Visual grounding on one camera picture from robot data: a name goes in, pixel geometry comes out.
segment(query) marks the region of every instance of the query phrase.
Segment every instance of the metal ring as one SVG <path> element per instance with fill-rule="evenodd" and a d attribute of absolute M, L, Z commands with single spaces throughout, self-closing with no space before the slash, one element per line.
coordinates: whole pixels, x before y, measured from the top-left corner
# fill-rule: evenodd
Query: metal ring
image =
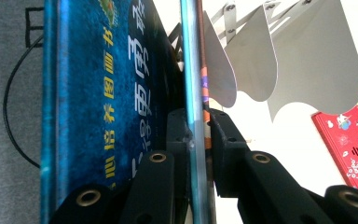
<path fill-rule="evenodd" d="M 85 200 L 84 196 L 86 196 L 87 194 L 93 194 L 92 195 L 93 197 L 90 198 L 89 200 Z M 98 191 L 97 189 L 87 189 L 83 191 L 81 194 L 79 194 L 79 196 L 77 196 L 76 203 L 82 207 L 87 207 L 97 203 L 100 199 L 101 199 L 100 191 Z"/>
<path fill-rule="evenodd" d="M 269 163 L 271 161 L 271 159 L 264 155 L 264 154 L 261 154 L 261 153 L 256 153 L 252 156 L 252 158 L 255 160 L 255 161 L 258 161 L 258 162 L 261 162 L 261 163 Z"/>
<path fill-rule="evenodd" d="M 344 189 L 338 193 L 339 198 L 353 207 L 358 208 L 358 194 Z"/>
<path fill-rule="evenodd" d="M 162 153 L 154 153 L 149 157 L 149 160 L 151 160 L 152 162 L 163 162 L 167 160 L 167 156 Z"/>

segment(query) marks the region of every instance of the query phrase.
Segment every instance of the book spine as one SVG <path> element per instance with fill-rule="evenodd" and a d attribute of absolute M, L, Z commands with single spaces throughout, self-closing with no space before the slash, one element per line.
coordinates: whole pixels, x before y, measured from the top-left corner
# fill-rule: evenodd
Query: book spine
<path fill-rule="evenodd" d="M 43 107 L 41 148 L 40 223 L 47 224 L 54 212 L 55 138 L 56 138 L 56 74 L 57 74 L 57 1 L 45 1 L 43 52 Z"/>

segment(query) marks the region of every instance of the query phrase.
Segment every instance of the book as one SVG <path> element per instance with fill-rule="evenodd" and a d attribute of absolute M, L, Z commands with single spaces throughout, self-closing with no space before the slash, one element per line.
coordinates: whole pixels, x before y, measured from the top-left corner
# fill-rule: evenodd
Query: book
<path fill-rule="evenodd" d="M 45 1 L 41 223 L 74 189 L 112 190 L 165 149 L 183 76 L 152 0 Z"/>
<path fill-rule="evenodd" d="M 358 189 L 358 104 L 343 114 L 311 118 L 346 184 Z"/>

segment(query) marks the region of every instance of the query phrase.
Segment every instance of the red book cover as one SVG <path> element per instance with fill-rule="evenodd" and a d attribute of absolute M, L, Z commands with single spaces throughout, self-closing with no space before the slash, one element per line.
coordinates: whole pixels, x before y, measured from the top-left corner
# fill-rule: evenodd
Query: red book cover
<path fill-rule="evenodd" d="M 345 182 L 358 189 L 358 104 L 343 114 L 311 117 Z"/>

